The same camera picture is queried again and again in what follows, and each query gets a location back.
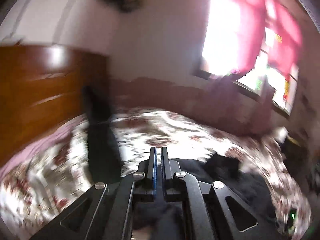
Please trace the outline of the large black garment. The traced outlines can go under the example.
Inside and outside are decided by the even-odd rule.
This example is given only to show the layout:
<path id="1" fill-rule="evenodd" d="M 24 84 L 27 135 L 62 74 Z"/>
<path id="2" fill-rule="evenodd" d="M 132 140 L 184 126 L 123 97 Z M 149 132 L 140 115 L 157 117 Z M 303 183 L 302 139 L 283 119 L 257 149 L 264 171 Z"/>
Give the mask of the large black garment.
<path id="1" fill-rule="evenodd" d="M 93 181 L 108 185 L 122 181 L 119 147 L 110 128 L 108 101 L 92 87 L 82 90 L 88 128 L 88 166 Z M 153 222 L 151 239 L 279 239 L 264 220 L 274 215 L 271 196 L 260 176 L 241 174 L 234 158 L 213 155 L 196 160 L 166 160 L 187 169 L 183 178 L 159 179 L 153 203 L 137 215 Z"/>

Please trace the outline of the floral satin bedspread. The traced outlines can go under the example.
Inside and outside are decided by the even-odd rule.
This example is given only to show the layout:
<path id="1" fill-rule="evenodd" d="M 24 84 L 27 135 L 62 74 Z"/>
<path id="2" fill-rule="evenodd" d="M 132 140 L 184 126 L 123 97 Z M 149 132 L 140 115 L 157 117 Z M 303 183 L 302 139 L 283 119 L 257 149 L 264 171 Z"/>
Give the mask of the floral satin bedspread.
<path id="1" fill-rule="evenodd" d="M 88 172 L 88 121 L 72 136 L 13 168 L 1 180 L 1 220 L 14 239 L 29 239 L 92 186 Z M 280 232 L 301 239 L 311 223 L 311 207 L 284 164 L 271 135 L 256 140 L 203 126 L 162 109 L 132 109 L 111 120 L 123 176 L 148 158 L 151 147 L 167 147 L 169 157 L 205 163 L 214 154 L 234 157 L 240 171 L 258 174 L 271 195 Z"/>

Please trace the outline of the dark bedside table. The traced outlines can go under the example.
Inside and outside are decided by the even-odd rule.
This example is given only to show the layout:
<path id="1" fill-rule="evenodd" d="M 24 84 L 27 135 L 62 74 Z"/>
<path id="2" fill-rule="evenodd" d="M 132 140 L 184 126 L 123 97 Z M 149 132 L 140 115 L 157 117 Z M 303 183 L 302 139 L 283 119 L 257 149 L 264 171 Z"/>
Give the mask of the dark bedside table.
<path id="1" fill-rule="evenodd" d="M 309 151 L 305 143 L 287 135 L 280 148 L 285 156 L 284 164 L 290 176 L 300 180 L 309 169 Z"/>

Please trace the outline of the brown wooden headboard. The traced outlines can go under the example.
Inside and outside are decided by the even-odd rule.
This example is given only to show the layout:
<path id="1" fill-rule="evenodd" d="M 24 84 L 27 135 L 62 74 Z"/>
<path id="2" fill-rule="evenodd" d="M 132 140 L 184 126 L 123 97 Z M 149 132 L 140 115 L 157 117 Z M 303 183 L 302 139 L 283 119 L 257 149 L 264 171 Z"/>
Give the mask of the brown wooden headboard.
<path id="1" fill-rule="evenodd" d="M 1 165 L 83 112 L 81 90 L 108 92 L 108 58 L 65 46 L 1 47 Z"/>

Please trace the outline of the pink curtain right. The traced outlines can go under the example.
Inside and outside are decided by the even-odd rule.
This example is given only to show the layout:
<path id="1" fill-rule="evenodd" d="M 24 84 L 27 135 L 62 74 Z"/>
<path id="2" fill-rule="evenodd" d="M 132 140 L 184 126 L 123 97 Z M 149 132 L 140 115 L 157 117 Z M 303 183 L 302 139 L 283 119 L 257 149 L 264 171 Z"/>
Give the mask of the pink curtain right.
<path id="1" fill-rule="evenodd" d="M 265 6 L 266 77 L 275 89 L 273 103 L 289 115 L 297 89 L 302 34 L 297 21 L 278 0 L 265 0 Z"/>

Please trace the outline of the pink curtain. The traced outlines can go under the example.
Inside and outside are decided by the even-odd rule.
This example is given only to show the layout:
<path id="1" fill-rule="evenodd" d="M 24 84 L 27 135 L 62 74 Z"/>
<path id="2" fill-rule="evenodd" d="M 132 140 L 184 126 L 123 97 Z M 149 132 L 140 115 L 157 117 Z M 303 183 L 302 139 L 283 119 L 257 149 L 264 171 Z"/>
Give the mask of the pink curtain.
<path id="1" fill-rule="evenodd" d="M 275 89 L 273 103 L 289 115 L 297 89 L 302 34 L 297 21 L 278 0 L 265 0 L 265 6 L 266 77 Z"/>
<path id="2" fill-rule="evenodd" d="M 234 115 L 235 81 L 253 69 L 265 22 L 265 0 L 210 0 L 202 59 L 210 74 L 206 101 L 215 119 Z"/>

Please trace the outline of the pink curtain left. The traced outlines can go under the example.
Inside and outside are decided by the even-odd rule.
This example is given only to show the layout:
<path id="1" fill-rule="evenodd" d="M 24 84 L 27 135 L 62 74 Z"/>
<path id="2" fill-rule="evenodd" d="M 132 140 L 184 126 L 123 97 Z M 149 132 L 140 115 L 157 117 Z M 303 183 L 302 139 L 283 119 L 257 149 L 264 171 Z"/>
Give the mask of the pink curtain left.
<path id="1" fill-rule="evenodd" d="M 210 0 L 202 59 L 210 74 L 206 101 L 215 119 L 234 115 L 235 81 L 253 69 L 265 22 L 265 0 Z"/>

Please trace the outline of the window with dark frame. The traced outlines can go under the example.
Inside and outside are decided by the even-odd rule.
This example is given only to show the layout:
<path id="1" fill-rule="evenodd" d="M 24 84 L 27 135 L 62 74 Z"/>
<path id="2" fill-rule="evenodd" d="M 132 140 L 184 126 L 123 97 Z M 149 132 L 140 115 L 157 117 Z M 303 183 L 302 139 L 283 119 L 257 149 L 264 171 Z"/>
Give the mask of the window with dark frame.
<path id="1" fill-rule="evenodd" d="M 265 84 L 273 104 L 289 115 L 295 99 L 302 48 L 300 27 L 279 0 L 209 0 L 201 61 L 203 79 L 236 75 L 251 97 Z"/>

